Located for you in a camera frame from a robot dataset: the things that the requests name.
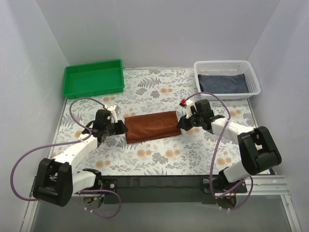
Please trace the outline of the orange brown towel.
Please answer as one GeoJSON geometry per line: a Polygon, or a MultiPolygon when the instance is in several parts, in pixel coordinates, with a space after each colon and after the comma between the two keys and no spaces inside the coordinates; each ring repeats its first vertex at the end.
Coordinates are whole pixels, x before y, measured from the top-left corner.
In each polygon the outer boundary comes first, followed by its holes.
{"type": "Polygon", "coordinates": [[[128,144],[181,135],[175,111],[131,116],[125,118],[128,144]]]}

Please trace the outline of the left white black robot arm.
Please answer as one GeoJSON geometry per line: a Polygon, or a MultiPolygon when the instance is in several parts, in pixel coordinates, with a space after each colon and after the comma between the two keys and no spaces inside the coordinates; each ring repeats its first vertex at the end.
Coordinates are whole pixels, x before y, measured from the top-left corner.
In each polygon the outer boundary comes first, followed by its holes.
{"type": "Polygon", "coordinates": [[[53,159],[44,158],[37,170],[33,196],[55,205],[65,206],[72,194],[102,189],[101,172],[85,168],[74,172],[74,168],[109,136],[128,131],[122,120],[117,118],[116,106],[98,110],[94,121],[87,124],[78,143],[71,145],[53,159]]]}

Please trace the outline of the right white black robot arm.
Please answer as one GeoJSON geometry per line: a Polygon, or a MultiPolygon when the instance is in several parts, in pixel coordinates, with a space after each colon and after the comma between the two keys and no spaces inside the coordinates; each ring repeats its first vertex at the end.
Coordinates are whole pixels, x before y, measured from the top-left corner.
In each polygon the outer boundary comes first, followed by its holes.
{"type": "Polygon", "coordinates": [[[239,146],[240,161],[221,170],[217,177],[209,176],[210,192],[234,190],[245,178],[281,164],[279,150],[266,127],[251,128],[230,122],[222,115],[215,115],[206,99],[196,102],[183,99],[180,106],[186,109],[186,114],[180,118],[178,128],[189,131],[201,127],[239,146]]]}

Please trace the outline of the grey blue towel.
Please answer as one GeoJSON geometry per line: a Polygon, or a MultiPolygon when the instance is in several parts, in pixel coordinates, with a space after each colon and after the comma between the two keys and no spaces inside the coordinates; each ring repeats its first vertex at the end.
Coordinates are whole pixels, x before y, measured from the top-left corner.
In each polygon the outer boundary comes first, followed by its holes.
{"type": "Polygon", "coordinates": [[[198,76],[201,92],[213,94],[249,93],[244,74],[228,75],[201,75],[198,76]]]}

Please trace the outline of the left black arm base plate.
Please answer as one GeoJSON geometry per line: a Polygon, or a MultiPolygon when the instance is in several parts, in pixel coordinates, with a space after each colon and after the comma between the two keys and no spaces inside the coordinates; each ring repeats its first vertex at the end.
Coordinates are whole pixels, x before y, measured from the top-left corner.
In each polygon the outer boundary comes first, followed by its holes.
{"type": "Polygon", "coordinates": [[[100,189],[117,192],[118,180],[116,178],[100,178],[98,181],[100,189]]]}

